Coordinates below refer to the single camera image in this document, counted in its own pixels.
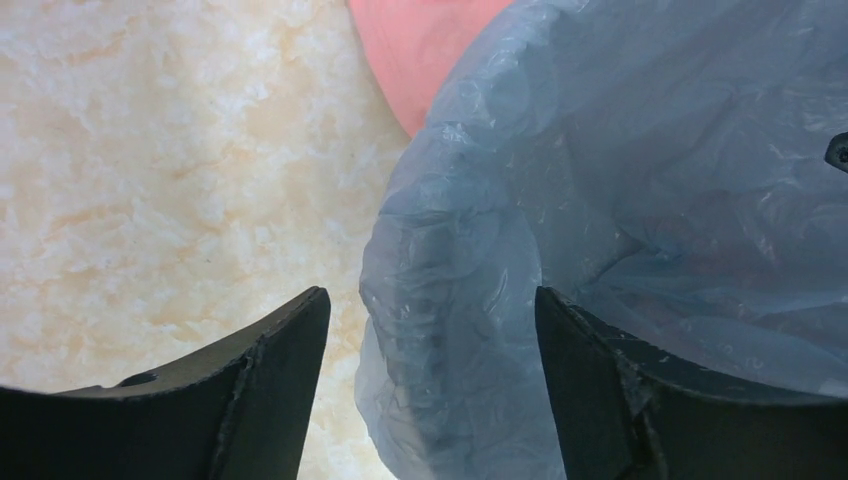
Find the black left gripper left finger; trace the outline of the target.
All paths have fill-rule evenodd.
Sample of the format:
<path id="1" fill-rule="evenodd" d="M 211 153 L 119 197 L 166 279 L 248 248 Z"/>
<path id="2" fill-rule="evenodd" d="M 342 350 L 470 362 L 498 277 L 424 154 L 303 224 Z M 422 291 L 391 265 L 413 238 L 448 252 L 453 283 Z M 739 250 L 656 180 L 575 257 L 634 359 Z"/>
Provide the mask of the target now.
<path id="1" fill-rule="evenodd" d="M 105 388 L 1 391 L 5 479 L 294 479 L 327 342 L 328 292 Z"/>

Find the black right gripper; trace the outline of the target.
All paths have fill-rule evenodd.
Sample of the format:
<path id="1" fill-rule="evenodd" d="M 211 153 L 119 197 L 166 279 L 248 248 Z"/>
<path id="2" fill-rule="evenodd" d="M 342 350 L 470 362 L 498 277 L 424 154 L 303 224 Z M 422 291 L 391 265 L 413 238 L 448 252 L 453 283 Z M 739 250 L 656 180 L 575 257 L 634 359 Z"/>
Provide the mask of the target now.
<path id="1" fill-rule="evenodd" d="M 824 154 L 824 161 L 842 172 L 848 172 L 847 132 L 839 133 L 830 140 Z"/>

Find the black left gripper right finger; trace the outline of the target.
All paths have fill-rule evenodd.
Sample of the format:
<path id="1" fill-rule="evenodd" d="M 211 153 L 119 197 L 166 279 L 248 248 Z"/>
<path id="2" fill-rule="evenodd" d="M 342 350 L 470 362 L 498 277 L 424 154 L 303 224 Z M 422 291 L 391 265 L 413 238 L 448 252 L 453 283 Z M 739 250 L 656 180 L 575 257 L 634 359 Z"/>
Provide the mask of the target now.
<path id="1" fill-rule="evenodd" d="M 571 479 L 843 479 L 847 403 L 725 375 L 536 291 Z"/>

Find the light blue plastic trash bag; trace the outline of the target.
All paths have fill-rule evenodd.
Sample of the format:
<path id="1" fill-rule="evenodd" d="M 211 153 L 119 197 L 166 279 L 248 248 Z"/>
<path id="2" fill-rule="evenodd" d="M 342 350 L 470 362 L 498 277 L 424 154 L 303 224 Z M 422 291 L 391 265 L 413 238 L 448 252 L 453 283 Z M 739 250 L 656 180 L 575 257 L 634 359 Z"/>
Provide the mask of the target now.
<path id="1" fill-rule="evenodd" d="M 399 479 L 571 479 L 548 287 L 701 367 L 847 403 L 843 1 L 517 1 L 399 159 L 356 403 Z"/>

